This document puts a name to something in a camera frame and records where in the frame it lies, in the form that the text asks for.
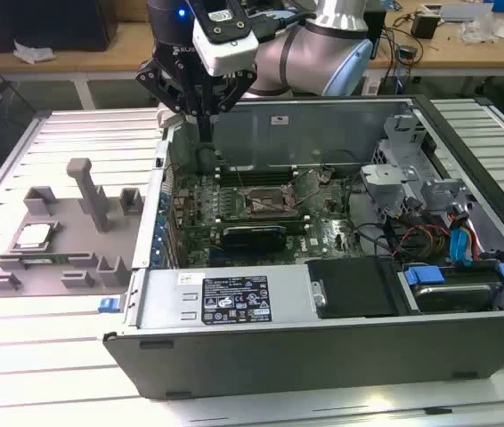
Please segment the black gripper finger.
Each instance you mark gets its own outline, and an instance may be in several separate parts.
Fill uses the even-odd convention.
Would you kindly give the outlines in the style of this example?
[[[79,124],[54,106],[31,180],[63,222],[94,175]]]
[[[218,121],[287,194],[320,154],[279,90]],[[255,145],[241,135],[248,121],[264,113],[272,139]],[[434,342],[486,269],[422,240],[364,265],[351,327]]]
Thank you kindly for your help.
[[[191,117],[198,127],[200,141],[205,142],[206,117],[189,67],[181,59],[173,60],[172,65],[170,70],[163,71],[154,59],[150,59],[141,65],[135,79],[171,111]]]
[[[215,117],[229,111],[256,81],[256,72],[241,70],[205,80],[205,142],[213,139]]]

